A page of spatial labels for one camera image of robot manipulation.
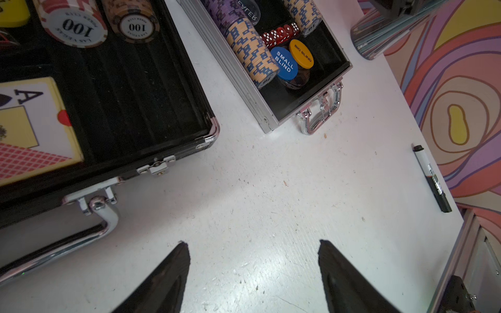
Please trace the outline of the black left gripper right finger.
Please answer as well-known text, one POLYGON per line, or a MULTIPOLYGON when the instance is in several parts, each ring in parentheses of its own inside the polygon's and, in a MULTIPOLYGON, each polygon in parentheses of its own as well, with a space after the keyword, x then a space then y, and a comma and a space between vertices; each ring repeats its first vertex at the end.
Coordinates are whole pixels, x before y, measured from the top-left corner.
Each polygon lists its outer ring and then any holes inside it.
POLYGON ((330 312, 398 312, 330 241, 320 241, 318 264, 330 312))

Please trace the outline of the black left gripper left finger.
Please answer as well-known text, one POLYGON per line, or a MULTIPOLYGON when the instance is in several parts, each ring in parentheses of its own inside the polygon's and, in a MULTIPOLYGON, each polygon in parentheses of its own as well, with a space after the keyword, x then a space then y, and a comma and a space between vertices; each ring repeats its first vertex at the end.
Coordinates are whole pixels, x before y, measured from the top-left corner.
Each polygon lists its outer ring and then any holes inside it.
POLYGON ((114 312, 180 312, 189 267, 189 246, 180 242, 114 312))

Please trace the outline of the black poker set case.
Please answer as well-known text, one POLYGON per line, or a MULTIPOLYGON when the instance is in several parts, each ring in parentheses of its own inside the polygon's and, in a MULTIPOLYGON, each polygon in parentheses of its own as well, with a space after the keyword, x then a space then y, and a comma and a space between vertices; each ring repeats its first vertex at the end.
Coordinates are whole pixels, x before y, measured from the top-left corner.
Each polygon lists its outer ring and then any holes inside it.
POLYGON ((1 226, 78 204, 101 222, 1 268, 1 284, 66 256, 114 230, 112 187, 165 172, 208 148, 220 126, 164 1, 154 1, 160 33, 131 44, 111 34, 96 48, 51 39, 37 18, 14 32, 21 44, 1 53, 1 81, 51 77, 83 151, 83 162, 1 188, 1 226))

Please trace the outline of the silver poker set case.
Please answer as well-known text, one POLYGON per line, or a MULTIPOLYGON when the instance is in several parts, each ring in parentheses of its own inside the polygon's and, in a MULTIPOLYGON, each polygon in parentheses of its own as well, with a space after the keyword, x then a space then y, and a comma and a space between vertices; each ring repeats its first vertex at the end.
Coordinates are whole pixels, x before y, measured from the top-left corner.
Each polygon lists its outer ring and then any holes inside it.
POLYGON ((238 1, 255 30, 261 34, 295 22, 297 38, 314 58, 311 69, 299 65, 291 81, 276 77, 258 89, 219 31, 202 1, 182 1, 181 7, 265 133, 298 116, 305 134, 315 133, 341 104, 342 78, 351 62, 324 22, 314 1, 238 1))

